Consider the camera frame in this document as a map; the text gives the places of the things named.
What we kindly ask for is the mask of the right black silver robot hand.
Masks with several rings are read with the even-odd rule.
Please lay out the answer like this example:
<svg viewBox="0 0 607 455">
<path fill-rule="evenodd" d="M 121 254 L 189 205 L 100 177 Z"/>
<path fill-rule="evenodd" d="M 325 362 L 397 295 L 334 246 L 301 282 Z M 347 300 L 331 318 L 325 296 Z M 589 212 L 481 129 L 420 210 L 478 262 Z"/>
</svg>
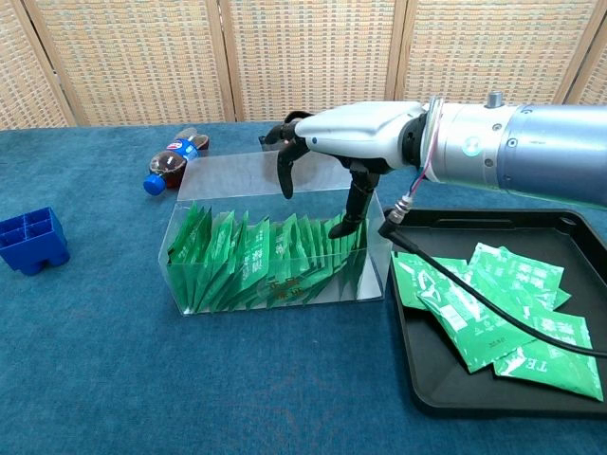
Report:
<svg viewBox="0 0 607 455">
<path fill-rule="evenodd" d="M 363 101 L 317 114 L 293 111 L 266 134 L 264 143 L 281 145 L 276 169 L 287 199 L 293 195 L 293 164 L 309 152 L 333 156 L 350 172 L 345 215 L 328 233 L 339 239 L 365 220 L 381 176 L 420 166 L 427 116 L 417 101 Z"/>
</svg>

